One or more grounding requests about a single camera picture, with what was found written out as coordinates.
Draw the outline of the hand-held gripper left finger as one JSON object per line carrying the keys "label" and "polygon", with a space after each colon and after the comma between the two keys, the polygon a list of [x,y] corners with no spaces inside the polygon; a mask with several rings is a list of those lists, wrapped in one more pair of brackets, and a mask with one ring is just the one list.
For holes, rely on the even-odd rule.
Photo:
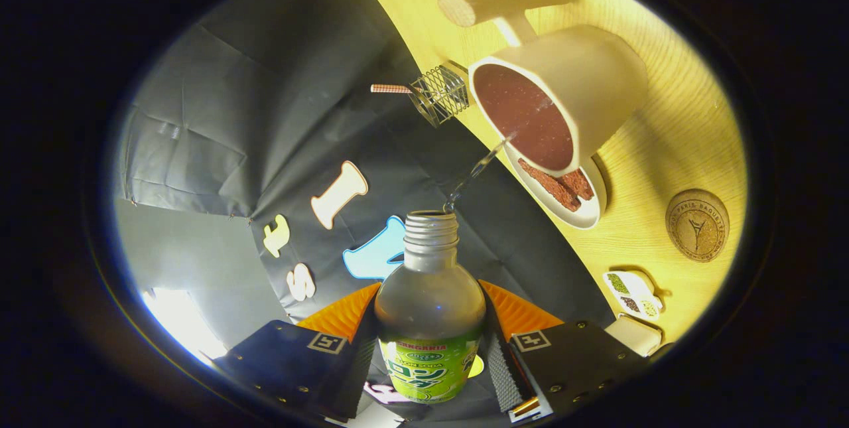
{"label": "hand-held gripper left finger", "polygon": [[359,289],[300,323],[271,321],[216,358],[234,382],[313,419],[357,416],[379,323],[379,283]]}

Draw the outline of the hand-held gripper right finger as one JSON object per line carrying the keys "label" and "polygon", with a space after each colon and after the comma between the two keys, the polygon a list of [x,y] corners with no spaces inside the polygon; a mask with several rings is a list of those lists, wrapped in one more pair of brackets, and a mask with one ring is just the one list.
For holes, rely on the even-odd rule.
{"label": "hand-held gripper right finger", "polygon": [[588,320],[562,321],[479,280],[486,301],[484,360],[513,424],[573,415],[648,370],[650,361]]}

